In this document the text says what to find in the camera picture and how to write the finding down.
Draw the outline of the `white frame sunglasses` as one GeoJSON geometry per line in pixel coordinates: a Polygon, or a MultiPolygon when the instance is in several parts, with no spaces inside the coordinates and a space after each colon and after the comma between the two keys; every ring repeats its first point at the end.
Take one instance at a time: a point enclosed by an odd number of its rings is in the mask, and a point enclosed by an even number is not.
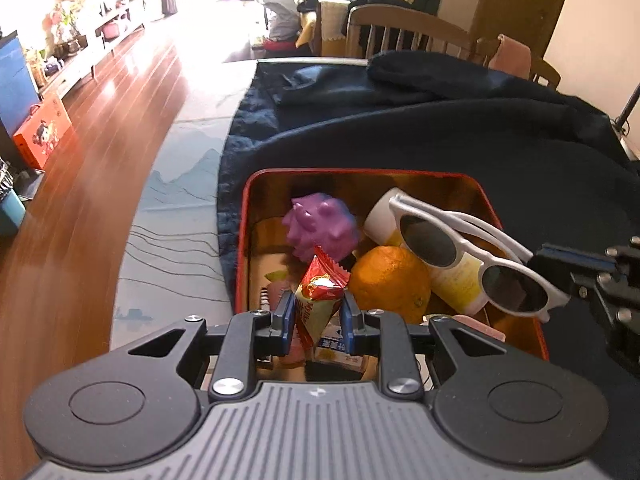
{"type": "Polygon", "coordinates": [[[502,312],[547,322],[551,310],[570,301],[566,292],[528,266],[533,258],[528,248],[484,220],[405,193],[394,194],[388,206],[402,242],[424,263],[449,270],[465,256],[478,261],[480,290],[502,312]]]}

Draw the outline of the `red candy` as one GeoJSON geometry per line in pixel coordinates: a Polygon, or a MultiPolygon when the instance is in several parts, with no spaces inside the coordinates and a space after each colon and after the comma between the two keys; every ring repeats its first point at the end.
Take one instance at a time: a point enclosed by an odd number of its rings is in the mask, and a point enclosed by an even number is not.
{"type": "Polygon", "coordinates": [[[300,344],[309,350],[316,344],[341,304],[350,273],[320,246],[296,288],[295,324],[300,344]]]}

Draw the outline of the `orange fruit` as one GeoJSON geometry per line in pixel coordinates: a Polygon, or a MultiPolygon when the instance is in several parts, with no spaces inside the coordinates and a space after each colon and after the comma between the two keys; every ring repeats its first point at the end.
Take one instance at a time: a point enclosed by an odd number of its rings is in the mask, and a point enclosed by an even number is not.
{"type": "Polygon", "coordinates": [[[406,248],[378,246],[357,260],[348,290],[360,310],[395,312],[407,324],[420,324],[431,300],[430,270],[406,248]]]}

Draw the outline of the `small milk carton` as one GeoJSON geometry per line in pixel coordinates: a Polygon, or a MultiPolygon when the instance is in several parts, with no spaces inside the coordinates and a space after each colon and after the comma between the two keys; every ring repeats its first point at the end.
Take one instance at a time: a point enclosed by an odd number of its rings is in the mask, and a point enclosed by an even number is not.
{"type": "Polygon", "coordinates": [[[368,365],[366,356],[351,356],[347,352],[341,327],[333,324],[326,326],[322,332],[318,344],[314,347],[312,360],[356,373],[363,373],[368,365]]]}

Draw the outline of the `cream lotion bottle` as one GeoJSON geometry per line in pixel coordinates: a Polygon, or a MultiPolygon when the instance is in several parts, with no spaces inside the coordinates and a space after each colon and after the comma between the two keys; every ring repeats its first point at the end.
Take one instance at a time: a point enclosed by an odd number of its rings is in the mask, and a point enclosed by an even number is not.
{"type": "Polygon", "coordinates": [[[433,292],[450,308],[469,316],[484,308],[480,260],[457,248],[449,236],[463,232],[451,212],[391,188],[371,209],[364,232],[376,244],[412,250],[430,268],[433,292]]]}

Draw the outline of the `dark navy table cloth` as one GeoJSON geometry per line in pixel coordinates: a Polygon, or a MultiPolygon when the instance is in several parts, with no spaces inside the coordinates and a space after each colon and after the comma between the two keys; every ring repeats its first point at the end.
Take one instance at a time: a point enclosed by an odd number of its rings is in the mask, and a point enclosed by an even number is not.
{"type": "Polygon", "coordinates": [[[457,172],[528,248],[585,252],[639,232],[639,175],[597,107],[439,53],[365,66],[260,62],[232,119],[217,191],[219,260],[236,283],[241,195],[267,168],[457,172]]]}

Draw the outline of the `red metal tin box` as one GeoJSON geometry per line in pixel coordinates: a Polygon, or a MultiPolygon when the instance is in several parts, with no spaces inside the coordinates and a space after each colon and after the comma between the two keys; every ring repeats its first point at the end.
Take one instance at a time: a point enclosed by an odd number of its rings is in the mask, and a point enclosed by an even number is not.
{"type": "MultiPolygon", "coordinates": [[[[378,245],[364,234],[363,223],[378,200],[392,188],[399,188],[423,203],[442,210],[461,211],[502,228],[494,208],[479,183],[464,174],[391,169],[265,169],[253,174],[244,186],[241,204],[238,256],[236,257],[235,312],[259,307],[260,290],[269,284],[268,274],[288,271],[293,292],[307,271],[308,263],[293,256],[286,241],[288,228],[282,219],[292,209],[294,198],[314,193],[342,200],[357,219],[359,245],[352,251],[360,260],[378,245]]],[[[360,310],[391,308],[400,313],[400,279],[392,292],[376,294],[375,300],[361,302],[358,287],[349,283],[360,310]]],[[[549,359],[540,323],[516,318],[488,304],[473,315],[480,322],[500,330],[506,343],[543,360],[549,359]]]]}

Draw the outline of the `purple spiky toy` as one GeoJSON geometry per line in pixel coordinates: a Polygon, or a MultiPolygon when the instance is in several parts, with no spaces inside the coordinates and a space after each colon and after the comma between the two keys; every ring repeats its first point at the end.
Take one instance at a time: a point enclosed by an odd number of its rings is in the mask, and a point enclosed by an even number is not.
{"type": "Polygon", "coordinates": [[[316,247],[341,261],[357,247],[361,237],[356,217],[346,204],[326,193],[293,198],[282,224],[288,230],[286,242],[293,248],[293,255],[303,262],[314,258],[316,247]]]}

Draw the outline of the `wooden dining chair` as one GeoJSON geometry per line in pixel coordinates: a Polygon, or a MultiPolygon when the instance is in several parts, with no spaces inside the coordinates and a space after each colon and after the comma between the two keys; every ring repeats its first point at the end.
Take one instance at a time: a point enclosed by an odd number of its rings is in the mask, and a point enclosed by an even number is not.
{"type": "Polygon", "coordinates": [[[345,55],[370,60],[388,51],[424,51],[469,60],[474,41],[461,27],[416,10],[366,4],[348,14],[345,55]]]}

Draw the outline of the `teal waste bin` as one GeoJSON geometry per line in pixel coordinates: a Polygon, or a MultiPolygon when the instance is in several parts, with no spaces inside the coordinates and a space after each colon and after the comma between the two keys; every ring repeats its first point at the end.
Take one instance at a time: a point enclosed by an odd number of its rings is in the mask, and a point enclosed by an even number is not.
{"type": "Polygon", "coordinates": [[[26,214],[26,209],[11,188],[2,196],[0,203],[0,235],[13,236],[20,228],[26,214]]]}

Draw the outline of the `orange red gift box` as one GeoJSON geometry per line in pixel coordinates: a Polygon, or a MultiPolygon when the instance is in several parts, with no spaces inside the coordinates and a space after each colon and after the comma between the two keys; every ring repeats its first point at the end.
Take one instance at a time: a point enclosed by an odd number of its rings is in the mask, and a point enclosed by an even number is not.
{"type": "Polygon", "coordinates": [[[12,139],[26,165],[43,170],[70,128],[72,122],[63,101],[58,96],[51,96],[30,108],[12,139]]]}

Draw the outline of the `blue panel black cabinet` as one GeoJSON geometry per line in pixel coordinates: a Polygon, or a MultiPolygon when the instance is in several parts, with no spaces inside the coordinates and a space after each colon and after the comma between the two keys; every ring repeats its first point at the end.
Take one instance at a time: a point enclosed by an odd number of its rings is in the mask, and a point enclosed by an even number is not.
{"type": "Polygon", "coordinates": [[[17,132],[30,108],[39,102],[32,71],[14,30],[1,39],[0,50],[0,118],[8,136],[17,132]]]}

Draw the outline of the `white low tv console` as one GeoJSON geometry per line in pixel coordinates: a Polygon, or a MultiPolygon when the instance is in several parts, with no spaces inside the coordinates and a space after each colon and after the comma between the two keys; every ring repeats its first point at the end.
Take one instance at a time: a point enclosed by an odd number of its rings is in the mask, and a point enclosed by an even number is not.
{"type": "Polygon", "coordinates": [[[111,11],[104,11],[89,23],[85,34],[54,47],[44,62],[44,84],[40,99],[51,96],[63,99],[81,81],[98,80],[98,66],[107,55],[149,21],[149,0],[119,0],[111,11]]]}

